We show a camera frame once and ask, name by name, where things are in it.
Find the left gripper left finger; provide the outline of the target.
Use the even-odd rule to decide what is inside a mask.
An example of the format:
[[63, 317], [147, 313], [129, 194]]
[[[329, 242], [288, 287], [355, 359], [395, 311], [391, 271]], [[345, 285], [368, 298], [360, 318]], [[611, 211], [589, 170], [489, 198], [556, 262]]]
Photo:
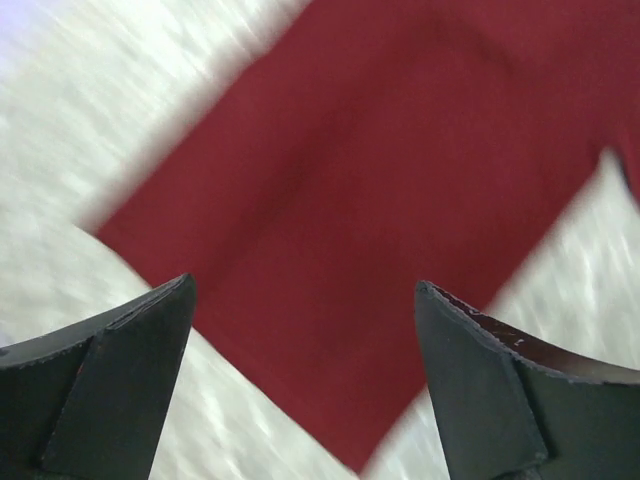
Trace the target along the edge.
[[179, 276], [1, 350], [4, 479], [146, 479], [196, 305]]

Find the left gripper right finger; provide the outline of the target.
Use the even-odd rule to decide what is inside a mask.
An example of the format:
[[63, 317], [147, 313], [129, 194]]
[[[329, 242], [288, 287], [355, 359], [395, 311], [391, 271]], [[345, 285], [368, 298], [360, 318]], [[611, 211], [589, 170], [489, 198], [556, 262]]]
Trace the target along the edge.
[[438, 286], [415, 292], [416, 331], [454, 480], [639, 475], [639, 374], [554, 346]]

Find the dark red t shirt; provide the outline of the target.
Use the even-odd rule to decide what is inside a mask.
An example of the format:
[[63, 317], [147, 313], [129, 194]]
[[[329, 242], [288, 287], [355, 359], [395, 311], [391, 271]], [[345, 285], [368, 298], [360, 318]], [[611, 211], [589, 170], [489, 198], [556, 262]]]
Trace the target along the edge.
[[98, 228], [361, 471], [425, 383], [413, 289], [487, 305], [614, 147], [635, 1], [314, 1]]

